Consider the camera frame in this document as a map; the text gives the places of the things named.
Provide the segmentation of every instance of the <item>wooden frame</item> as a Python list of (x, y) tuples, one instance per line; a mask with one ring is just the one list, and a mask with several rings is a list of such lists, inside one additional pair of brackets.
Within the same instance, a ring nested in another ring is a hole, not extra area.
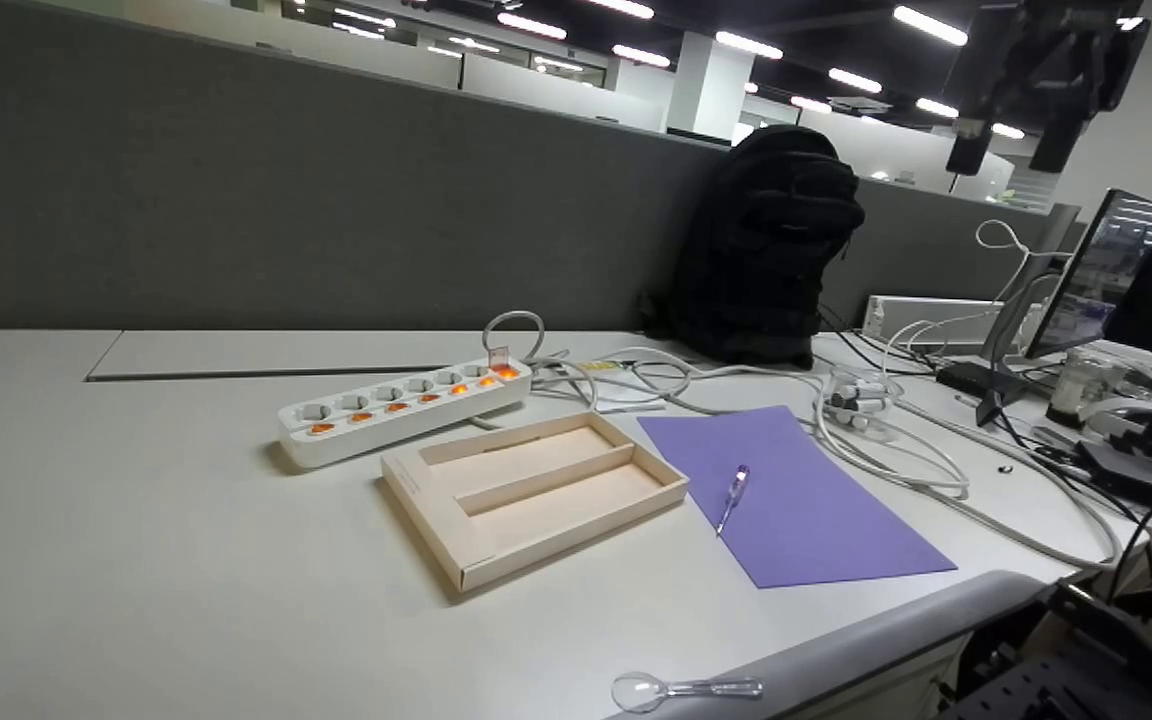
[(382, 457), (454, 592), (475, 592), (684, 500), (684, 477), (605, 416)]

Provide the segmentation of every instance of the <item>desk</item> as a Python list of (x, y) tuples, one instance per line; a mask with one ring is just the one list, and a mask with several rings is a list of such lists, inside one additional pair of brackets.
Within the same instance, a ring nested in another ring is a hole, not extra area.
[[(136, 353), (329, 364), (318, 347), (332, 347), (332, 364), (352, 364), (406, 339), (481, 353), (475, 333), (147, 333)], [(617, 672), (715, 674), (991, 568), (1072, 573), (910, 489), (863, 478), (957, 573), (757, 592), (684, 502), (448, 605), (375, 482), (375, 457), (292, 477), (272, 453), (279, 402), (357, 377), (86, 384), (127, 342), (120, 333), (0, 333), (0, 720), (608, 717)], [(550, 339), (571, 353), (625, 342), (648, 339)], [(712, 379), (687, 400), (807, 412), (793, 379)], [(575, 402), (527, 400), (508, 424), (561, 412)], [(973, 469), (978, 506), (1102, 557), (1044, 478), (1002, 477), (997, 453), (938, 424), (910, 416), (910, 427)]]

